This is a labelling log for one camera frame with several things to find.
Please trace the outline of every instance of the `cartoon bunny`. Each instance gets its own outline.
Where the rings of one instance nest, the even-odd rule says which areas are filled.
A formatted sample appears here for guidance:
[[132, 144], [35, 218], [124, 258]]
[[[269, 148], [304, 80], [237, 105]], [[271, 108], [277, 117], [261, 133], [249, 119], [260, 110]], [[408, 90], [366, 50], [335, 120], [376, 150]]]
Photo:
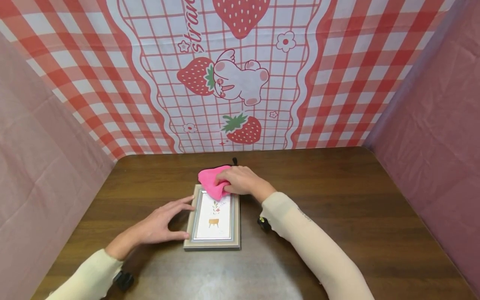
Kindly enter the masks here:
[[227, 100], [240, 97], [247, 106], [258, 104], [260, 89], [270, 78], [267, 69], [255, 60], [245, 63], [244, 70], [235, 64], [235, 50], [223, 52], [214, 64], [215, 96]]

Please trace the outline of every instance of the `person's left hand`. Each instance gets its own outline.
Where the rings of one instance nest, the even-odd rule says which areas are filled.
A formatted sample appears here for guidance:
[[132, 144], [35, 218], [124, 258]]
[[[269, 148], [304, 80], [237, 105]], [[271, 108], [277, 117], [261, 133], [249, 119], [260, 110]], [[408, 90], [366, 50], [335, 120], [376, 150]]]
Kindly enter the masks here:
[[154, 210], [148, 217], [135, 224], [134, 231], [140, 244], [155, 244], [169, 240], [186, 240], [190, 236], [185, 231], [170, 231], [168, 224], [182, 210], [195, 210], [188, 204], [193, 196], [169, 202]]
[[105, 252], [117, 260], [124, 260], [140, 244], [162, 243], [169, 240], [186, 240], [185, 231], [170, 231], [168, 224], [182, 210], [195, 210], [188, 204], [193, 196], [169, 202], [154, 210], [148, 217], [119, 234]]

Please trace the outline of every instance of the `beige sleeve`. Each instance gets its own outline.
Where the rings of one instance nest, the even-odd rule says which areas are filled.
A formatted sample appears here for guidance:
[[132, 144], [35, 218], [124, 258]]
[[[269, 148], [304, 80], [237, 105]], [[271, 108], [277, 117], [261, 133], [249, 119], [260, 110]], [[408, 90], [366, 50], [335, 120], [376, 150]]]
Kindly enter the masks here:
[[324, 286], [330, 300], [372, 300], [355, 263], [285, 194], [276, 192], [262, 203], [261, 216], [288, 240]]
[[99, 250], [84, 261], [47, 300], [100, 300], [106, 296], [122, 264], [105, 250]]

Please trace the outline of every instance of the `picture frame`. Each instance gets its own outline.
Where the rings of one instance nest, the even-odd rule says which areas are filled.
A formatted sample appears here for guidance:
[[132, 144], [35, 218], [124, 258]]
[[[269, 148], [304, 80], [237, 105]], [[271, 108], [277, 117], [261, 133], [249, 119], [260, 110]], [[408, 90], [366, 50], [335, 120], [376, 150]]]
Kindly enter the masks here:
[[240, 250], [240, 200], [229, 194], [220, 201], [210, 197], [201, 184], [196, 184], [187, 232], [183, 242], [186, 251]]

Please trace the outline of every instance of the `wooden table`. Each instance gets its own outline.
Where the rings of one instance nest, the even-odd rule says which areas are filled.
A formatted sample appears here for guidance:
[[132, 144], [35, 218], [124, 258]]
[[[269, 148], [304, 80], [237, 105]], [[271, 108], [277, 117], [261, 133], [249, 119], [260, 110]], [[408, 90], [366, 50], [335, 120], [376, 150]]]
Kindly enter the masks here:
[[[200, 169], [251, 167], [293, 198], [350, 256], [377, 300], [475, 299], [457, 269], [369, 151], [310, 149], [128, 156], [113, 169], [33, 299], [44, 299], [93, 252], [158, 206], [192, 193]], [[136, 284], [107, 299], [327, 299], [291, 245], [256, 223], [241, 200], [241, 251], [185, 252], [181, 242], [143, 246], [124, 269]], [[186, 228], [187, 214], [172, 228]]]

